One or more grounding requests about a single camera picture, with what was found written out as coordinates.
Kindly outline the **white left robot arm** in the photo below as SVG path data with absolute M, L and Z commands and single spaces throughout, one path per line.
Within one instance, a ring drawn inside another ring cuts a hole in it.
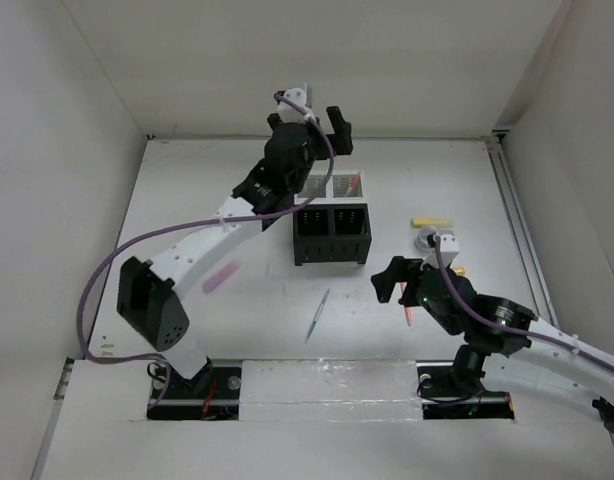
M 199 343 L 182 305 L 196 282 L 228 253 L 293 212 L 313 163 L 353 151 L 352 126 L 339 107 L 326 113 L 333 128 L 323 134 L 306 108 L 280 103 L 269 115 L 272 136 L 263 158 L 238 184 L 211 222 L 160 254 L 141 261 L 130 257 L 121 266 L 118 314 L 172 367 L 175 384 L 188 396 L 209 387 L 212 362 Z

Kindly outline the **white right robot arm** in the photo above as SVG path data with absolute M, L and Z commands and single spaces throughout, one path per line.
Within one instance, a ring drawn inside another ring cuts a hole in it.
M 421 259 L 396 256 L 371 283 L 381 303 L 404 284 L 399 304 L 423 308 L 463 340 L 450 366 L 421 372 L 418 393 L 427 403 L 453 409 L 487 395 L 520 393 L 578 410 L 614 434 L 614 355 Z

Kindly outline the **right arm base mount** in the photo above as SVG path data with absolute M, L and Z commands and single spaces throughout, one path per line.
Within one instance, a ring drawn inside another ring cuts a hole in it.
M 468 345 L 454 359 L 417 363 L 418 386 L 424 420 L 514 420 L 508 392 L 486 390 L 482 384 L 487 356 Z

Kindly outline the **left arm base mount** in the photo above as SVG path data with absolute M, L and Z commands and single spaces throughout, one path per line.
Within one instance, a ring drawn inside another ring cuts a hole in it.
M 154 421 L 236 421 L 239 419 L 242 362 L 214 362 L 198 388 L 193 388 L 175 370 L 164 385 L 167 368 L 152 362 L 147 366 L 151 390 L 146 417 Z

